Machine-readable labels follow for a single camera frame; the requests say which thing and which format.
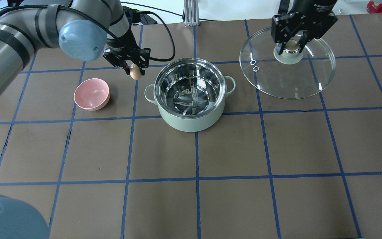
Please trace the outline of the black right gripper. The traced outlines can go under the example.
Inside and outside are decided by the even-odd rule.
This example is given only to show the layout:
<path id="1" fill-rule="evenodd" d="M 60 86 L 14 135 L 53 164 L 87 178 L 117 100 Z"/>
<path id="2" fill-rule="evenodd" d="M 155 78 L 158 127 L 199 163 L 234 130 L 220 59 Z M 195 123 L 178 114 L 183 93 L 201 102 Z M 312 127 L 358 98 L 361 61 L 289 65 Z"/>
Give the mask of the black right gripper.
<path id="1" fill-rule="evenodd" d="M 333 12 L 303 14 L 289 12 L 287 15 L 274 15 L 271 25 L 271 36 L 276 46 L 276 53 L 287 53 L 286 44 L 297 33 L 303 32 L 298 40 L 299 53 L 303 52 L 307 42 L 320 39 L 336 22 L 338 18 Z"/>

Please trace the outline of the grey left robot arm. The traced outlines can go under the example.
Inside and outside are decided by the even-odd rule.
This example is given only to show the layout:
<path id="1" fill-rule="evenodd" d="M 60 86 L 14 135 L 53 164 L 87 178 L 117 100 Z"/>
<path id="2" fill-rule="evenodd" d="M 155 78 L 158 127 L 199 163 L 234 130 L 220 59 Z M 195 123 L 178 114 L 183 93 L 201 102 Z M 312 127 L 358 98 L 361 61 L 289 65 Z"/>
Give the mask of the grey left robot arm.
<path id="1" fill-rule="evenodd" d="M 104 56 L 129 74 L 127 61 L 145 74 L 150 49 L 138 47 L 118 0 L 67 0 L 0 9 L 0 95 L 35 53 L 60 48 L 71 58 Z"/>

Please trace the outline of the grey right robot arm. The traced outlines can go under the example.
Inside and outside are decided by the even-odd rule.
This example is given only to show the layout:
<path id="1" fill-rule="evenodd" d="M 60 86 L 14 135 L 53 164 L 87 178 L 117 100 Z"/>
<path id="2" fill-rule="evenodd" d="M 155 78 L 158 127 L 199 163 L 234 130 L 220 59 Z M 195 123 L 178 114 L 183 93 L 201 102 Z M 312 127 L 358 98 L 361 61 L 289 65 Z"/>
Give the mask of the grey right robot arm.
<path id="1" fill-rule="evenodd" d="M 275 52 L 281 55 L 286 44 L 297 34 L 301 53 L 303 47 L 314 39 L 320 39 L 337 21 L 333 13 L 336 0 L 281 0 L 278 12 L 272 17 L 271 36 L 277 44 Z"/>

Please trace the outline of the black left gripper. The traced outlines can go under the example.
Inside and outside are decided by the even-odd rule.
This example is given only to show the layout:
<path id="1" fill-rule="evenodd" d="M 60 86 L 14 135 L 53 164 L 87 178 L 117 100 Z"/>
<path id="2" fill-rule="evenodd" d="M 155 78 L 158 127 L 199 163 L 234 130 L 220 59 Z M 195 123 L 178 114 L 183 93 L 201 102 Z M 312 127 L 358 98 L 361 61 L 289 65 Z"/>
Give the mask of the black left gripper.
<path id="1" fill-rule="evenodd" d="M 126 47 L 123 47 L 121 50 L 105 48 L 105 50 L 103 50 L 103 58 L 107 60 L 113 67 L 120 67 L 124 69 L 128 76 L 130 75 L 130 67 L 126 61 L 131 61 L 140 69 L 141 75 L 144 76 L 150 62 L 144 57 L 150 56 L 151 50 L 148 47 L 143 49 L 138 48 L 137 50 L 138 53 L 133 53 L 132 51 L 126 49 Z"/>

